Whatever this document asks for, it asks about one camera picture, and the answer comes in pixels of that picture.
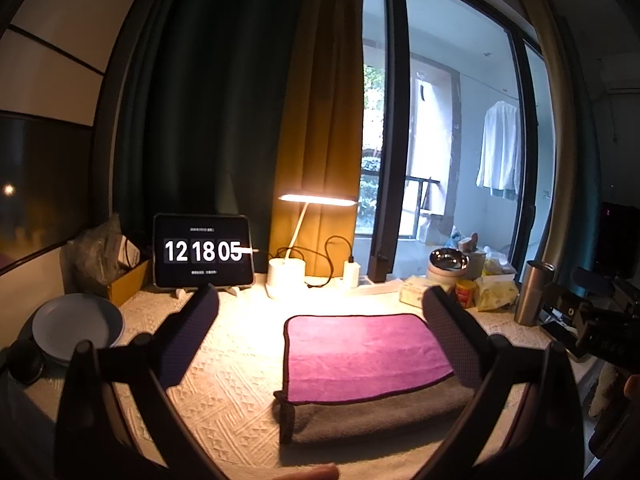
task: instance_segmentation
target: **lamp head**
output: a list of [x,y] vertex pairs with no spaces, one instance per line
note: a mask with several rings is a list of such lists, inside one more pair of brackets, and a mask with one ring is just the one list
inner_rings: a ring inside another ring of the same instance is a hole
[[302,202],[309,204],[321,204],[321,205],[339,205],[348,207],[356,205],[357,199],[350,196],[337,196],[317,193],[315,191],[291,191],[282,194],[279,197],[280,200],[285,202]]

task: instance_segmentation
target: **digital clock display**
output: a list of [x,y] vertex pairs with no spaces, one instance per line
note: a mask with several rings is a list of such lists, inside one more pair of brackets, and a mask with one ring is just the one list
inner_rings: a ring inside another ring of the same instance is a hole
[[249,222],[244,216],[158,214],[153,245],[158,287],[254,282]]

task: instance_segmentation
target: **lamp base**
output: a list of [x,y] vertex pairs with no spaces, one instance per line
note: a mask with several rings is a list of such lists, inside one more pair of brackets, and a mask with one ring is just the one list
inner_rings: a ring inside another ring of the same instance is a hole
[[306,292],[306,263],[298,258],[272,258],[269,260],[266,290],[272,300],[295,300]]

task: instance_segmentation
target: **power strip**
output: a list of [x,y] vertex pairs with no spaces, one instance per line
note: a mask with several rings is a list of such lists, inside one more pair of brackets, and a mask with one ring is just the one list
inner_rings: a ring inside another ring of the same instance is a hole
[[400,291],[404,283],[392,274],[386,276],[383,283],[374,283],[367,276],[360,276],[358,286],[348,287],[342,278],[334,278],[335,286],[347,296],[368,296],[369,294],[392,294]]

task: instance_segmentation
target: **speaker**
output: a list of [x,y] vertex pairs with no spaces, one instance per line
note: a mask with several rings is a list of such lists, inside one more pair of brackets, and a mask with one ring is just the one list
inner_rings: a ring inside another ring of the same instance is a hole
[[603,202],[593,270],[628,280],[636,273],[640,248],[640,210]]

